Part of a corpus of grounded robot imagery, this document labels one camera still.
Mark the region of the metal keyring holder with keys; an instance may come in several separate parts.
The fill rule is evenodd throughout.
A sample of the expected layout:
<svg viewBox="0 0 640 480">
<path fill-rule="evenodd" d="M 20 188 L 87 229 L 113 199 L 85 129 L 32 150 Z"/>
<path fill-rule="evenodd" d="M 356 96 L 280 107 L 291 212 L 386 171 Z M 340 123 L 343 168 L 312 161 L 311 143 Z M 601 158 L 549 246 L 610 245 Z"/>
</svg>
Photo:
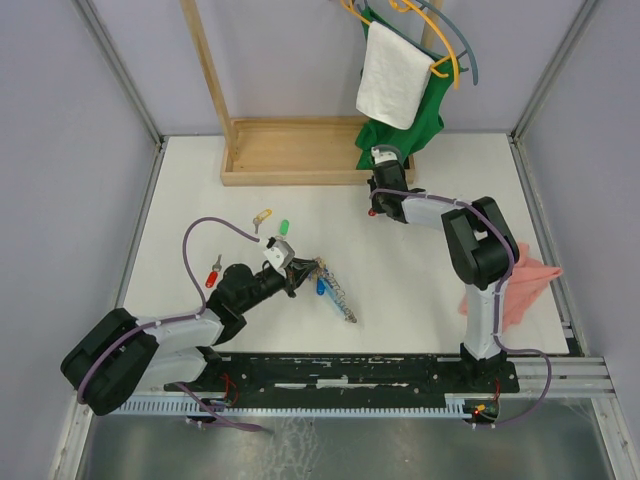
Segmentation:
<svg viewBox="0 0 640 480">
<path fill-rule="evenodd" d="M 312 273 L 312 277 L 316 280 L 316 286 L 322 286 L 324 294 L 328 296 L 345 322 L 356 324 L 358 322 L 357 317 L 348 305 L 346 293 L 334 273 L 327 267 L 326 262 L 321 257 L 315 258 L 314 261 L 317 263 L 317 267 Z"/>
</svg>

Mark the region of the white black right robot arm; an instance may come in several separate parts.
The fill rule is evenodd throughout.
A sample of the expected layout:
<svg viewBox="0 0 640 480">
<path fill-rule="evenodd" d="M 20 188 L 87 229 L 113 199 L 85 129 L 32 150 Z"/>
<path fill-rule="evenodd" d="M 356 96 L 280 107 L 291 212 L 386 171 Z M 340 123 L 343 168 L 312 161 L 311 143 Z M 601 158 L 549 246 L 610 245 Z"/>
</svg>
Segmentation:
<svg viewBox="0 0 640 480">
<path fill-rule="evenodd" d="M 465 284 L 466 333 L 458 370 L 467 389 L 481 391 L 506 362 L 501 336 L 504 297 L 519 259 L 517 243 L 496 201 L 465 202 L 409 189 L 404 167 L 384 160 L 368 181 L 372 211 L 444 234 L 452 267 Z"/>
</svg>

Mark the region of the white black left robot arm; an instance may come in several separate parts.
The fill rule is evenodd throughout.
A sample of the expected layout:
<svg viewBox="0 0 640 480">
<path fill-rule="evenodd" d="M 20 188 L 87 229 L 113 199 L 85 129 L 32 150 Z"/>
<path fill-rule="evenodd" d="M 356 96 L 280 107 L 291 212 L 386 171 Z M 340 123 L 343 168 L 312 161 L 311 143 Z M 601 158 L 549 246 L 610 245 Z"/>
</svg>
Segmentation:
<svg viewBox="0 0 640 480">
<path fill-rule="evenodd" d="M 98 416 L 119 408 L 138 390 L 193 383 L 209 390 L 221 378 L 212 349 L 246 325 L 245 313 L 283 291 L 296 290 L 320 266 L 295 258 L 282 269 L 264 262 L 253 272 L 230 265 L 202 307 L 176 317 L 138 318 L 124 308 L 108 312 L 64 357 L 60 370 L 76 400 Z"/>
</svg>

